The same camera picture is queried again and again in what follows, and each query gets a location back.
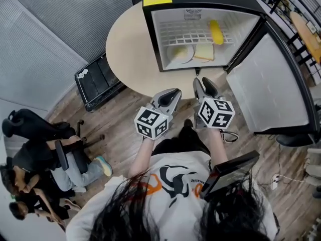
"wire rack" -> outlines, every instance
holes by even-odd
[[[218,21],[224,38],[224,44],[233,44],[228,28]],[[163,46],[192,45],[199,43],[213,44],[208,21],[161,22],[160,40]]]

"black railing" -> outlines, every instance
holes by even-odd
[[[321,7],[317,3],[316,0],[297,0],[300,3],[300,7],[304,8],[309,15],[303,13],[299,5],[295,5],[292,0],[262,0],[266,5],[268,5],[271,10],[270,14],[276,13],[281,20],[289,27],[292,31],[293,35],[296,33],[294,26],[292,25],[292,21],[290,19],[290,12],[295,11],[300,14],[306,21],[312,21],[318,30],[321,29]],[[311,73],[311,76],[315,73],[318,73],[319,77],[321,75],[319,73],[318,68],[316,67],[316,63],[314,59],[312,59],[312,63],[306,63],[306,65],[310,67],[315,67],[316,72]]]

